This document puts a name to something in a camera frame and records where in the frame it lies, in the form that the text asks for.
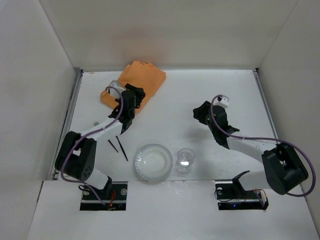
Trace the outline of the left aluminium table rail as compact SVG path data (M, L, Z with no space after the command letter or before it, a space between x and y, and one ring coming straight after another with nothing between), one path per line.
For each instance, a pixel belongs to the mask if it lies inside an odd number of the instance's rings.
M58 153L60 151L60 148L62 146L64 137L69 132L70 127L71 127L72 118L74 115L76 102L78 99L81 81L82 81L82 77L83 77L83 69L81 69L79 67L75 67L74 72L75 72L75 78L73 81L73 85L72 85L72 89L71 89L71 93L70 93L70 97L69 97L69 102L67 105L67 109L66 109L66 113L65 113L65 117L64 117L64 121L63 121L63 125L62 125L62 130L60 133L60 138L58 141L57 150L56 150L56 153L53 158L52 168L50 170L49 180L51 180L51 181L58 180L58 178L59 178L58 174L57 174L57 170L55 168L55 162L58 157Z

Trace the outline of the aluminium table rail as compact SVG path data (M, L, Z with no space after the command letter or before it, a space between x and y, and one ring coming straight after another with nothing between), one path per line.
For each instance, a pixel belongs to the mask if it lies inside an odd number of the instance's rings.
M71 89L71 93L70 93L70 97L69 97L69 102L67 105L67 109L66 109L66 113L65 113L65 117L64 117L64 121L63 121L63 125L62 125L62 130L60 133L60 138L58 141L57 150L56 150L56 153L53 158L52 168L50 170L49 180L51 180L51 181L58 180L58 178L59 178L58 174L57 174L57 170L55 168L55 162L58 157L58 153L60 151L60 148L62 146L64 137L69 132L70 127L71 127L72 118L74 115L76 102L78 99L81 81L82 81L82 77L83 77L83 69L81 69L79 67L75 67L74 72L75 72L75 78L73 81L73 85L72 85L72 89Z
M252 73L253 73L253 76L254 76L254 79L255 79L255 82L257 84L257 87L258 87L258 90L259 90L259 93L260 93L260 96L262 98L262 102L263 102L263 105L264 105L264 108L267 112L267 117L268 117L268 121L271 125L271 128L272 128L272 132L273 132L273 135L276 139L279 140L279 135L278 135L278 132L277 132L277 128L276 128L276 125L275 125L275 121L274 121L274 118L272 116L272 112L271 112L271 108L270 108L270 105L268 104L268 101L267 101L267 98L266 98L266 95L264 93L264 90L263 90L263 86L262 86L262 82L261 82L261 78L259 76L259 69L258 68L254 68L252 70ZM295 197L295 198L306 198L308 195L311 194L311 192L314 190L315 188L315 183L316 183L316 179L317 179L317 176L315 174L315 169L314 169L314 166L310 160L310 158L307 156L307 154L302 150L300 149L298 146L294 146L293 143L291 143L291 145L293 146L293 149L298 152L304 161L306 161L307 165L308 165L308 172L309 172L309 176L311 177L311 185L309 187L308 190L304 190L302 185L299 184L298 186L300 187L301 189L301 193L300 194L296 194L296 193L287 193L288 196L291 196L291 197Z

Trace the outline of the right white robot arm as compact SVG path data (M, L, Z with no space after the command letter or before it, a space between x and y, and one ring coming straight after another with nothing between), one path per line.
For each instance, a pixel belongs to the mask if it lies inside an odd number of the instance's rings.
M262 163L262 178L267 187L285 195L309 178L309 173L296 149L285 141L268 137L246 137L228 123L226 108L229 98L217 95L192 110L193 118L208 126L216 143L228 150L247 155Z

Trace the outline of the right aluminium table rail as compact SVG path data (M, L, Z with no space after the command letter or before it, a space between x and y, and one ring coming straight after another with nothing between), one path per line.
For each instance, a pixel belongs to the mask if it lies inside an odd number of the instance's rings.
M277 128L276 128L276 125L275 125L275 121L274 121L274 118L272 116L272 112L271 112L271 108L270 108L270 105L268 104L268 101L267 101L267 98L266 98L266 95L264 93L264 90L263 90L263 86L262 86L262 82L261 82L261 78L259 76L259 69L258 68L254 68L252 70L252 73L253 73L253 76L254 76L254 79L255 79L255 82L257 84L257 87L258 87L258 90L259 90L259 93L260 93L260 96L262 98L262 102L263 102L263 105L264 105L264 108L267 112L267 117L268 117L268 121L271 125L271 128L272 128L272 132L273 132L273 135L276 139L279 140L279 135L278 135L278 132L277 132ZM291 143L291 145L293 146L293 149L298 152L304 161L306 161L307 165L308 165L308 172L309 172L309 176L311 177L311 185L309 187L308 190L304 190L302 185L299 184L298 186L300 187L301 189L301 193L300 194L296 194L296 193L287 193L288 196L291 196L291 197L295 197L295 198L306 198L308 195L311 194L311 192L314 190L315 188L315 183L316 183L316 179L317 179L317 176L315 174L315 169L314 169L314 166L310 160L310 158L307 156L307 154L302 150L300 149L298 146L294 146L293 143Z

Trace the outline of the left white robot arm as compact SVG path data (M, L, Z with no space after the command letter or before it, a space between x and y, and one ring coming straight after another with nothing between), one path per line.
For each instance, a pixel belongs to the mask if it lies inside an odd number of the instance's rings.
M62 142L54 167L60 177L70 183L82 184L101 201L112 191L112 179L95 168L97 140L118 137L128 130L146 96L143 88L129 83L124 87L113 81L105 92L115 97L116 106L108 118L82 132L69 131Z

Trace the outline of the black plastic fork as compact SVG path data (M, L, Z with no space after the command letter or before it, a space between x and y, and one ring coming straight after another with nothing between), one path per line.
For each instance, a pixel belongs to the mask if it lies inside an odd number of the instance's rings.
M93 123L93 125L94 125L94 126L97 126L97 125L99 125L99 123L98 123L97 121L95 121L95 122ZM112 146L112 148L113 148L117 153L119 152L110 139L108 140L108 143Z

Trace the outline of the clear plastic cup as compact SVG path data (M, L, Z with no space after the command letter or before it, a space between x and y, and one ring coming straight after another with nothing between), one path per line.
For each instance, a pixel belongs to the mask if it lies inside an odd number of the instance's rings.
M196 155L190 148L182 148L177 153L177 170L181 174L190 172L196 160Z

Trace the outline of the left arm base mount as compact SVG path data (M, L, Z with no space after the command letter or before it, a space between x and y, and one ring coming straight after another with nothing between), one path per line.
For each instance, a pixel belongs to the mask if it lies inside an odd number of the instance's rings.
M128 182L116 181L112 183L111 189L104 193L95 189L99 198L85 185L79 185L82 191L80 211L125 211L127 207Z

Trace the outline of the clear plastic plate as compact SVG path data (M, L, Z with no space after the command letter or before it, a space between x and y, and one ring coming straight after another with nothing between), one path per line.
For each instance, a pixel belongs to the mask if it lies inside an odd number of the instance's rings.
M138 150L134 158L134 168L145 181L162 181L172 171L173 157L163 145L147 144Z

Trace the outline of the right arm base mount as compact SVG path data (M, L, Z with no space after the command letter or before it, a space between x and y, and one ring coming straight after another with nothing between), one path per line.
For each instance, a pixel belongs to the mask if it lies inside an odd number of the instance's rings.
M214 196L220 211L265 211L269 207L269 200L263 189L244 190L232 180L216 181Z

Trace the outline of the black plastic knife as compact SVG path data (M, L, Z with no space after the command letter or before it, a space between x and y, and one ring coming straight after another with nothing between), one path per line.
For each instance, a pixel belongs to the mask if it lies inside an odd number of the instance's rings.
M129 160L128 160L127 154L126 154L126 152L125 152L125 149L124 149L124 147L123 147L123 145L122 145L119 137L116 136L116 139L117 139L117 142L118 142L118 144L119 144L119 147L120 147L120 149L121 149L121 151L122 151L122 153L123 153L123 156L125 157L125 160L128 162Z

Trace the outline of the orange cloth napkin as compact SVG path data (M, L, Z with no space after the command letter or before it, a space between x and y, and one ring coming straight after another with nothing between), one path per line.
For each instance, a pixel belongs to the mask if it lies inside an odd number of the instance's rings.
M138 114L146 106L148 101L155 95L166 79L166 73L159 70L152 63L143 63L133 61L132 64L126 66L120 77L117 79L120 84L125 87L126 84L131 84L137 88L143 88L145 97L141 102L140 108L135 112ZM110 96L107 90L100 94L100 100L103 104L111 109L116 107L118 103L116 98Z

